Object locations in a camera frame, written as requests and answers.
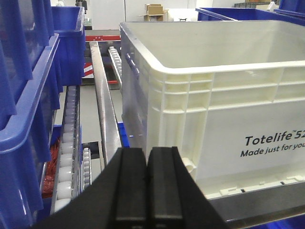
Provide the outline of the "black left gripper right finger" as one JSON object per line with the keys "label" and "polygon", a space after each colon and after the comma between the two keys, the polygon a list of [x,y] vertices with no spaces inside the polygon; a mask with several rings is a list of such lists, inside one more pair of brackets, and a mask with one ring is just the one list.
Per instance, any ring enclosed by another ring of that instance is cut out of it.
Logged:
{"label": "black left gripper right finger", "polygon": [[150,229],[227,229],[182,162],[177,147],[153,147],[147,165]]}

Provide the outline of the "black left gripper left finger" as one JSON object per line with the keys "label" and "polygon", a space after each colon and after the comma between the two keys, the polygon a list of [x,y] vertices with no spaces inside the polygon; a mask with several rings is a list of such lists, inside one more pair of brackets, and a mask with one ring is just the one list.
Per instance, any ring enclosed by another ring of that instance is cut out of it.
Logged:
{"label": "black left gripper left finger", "polygon": [[141,148],[118,148],[94,182],[34,229],[145,229],[146,160]]}

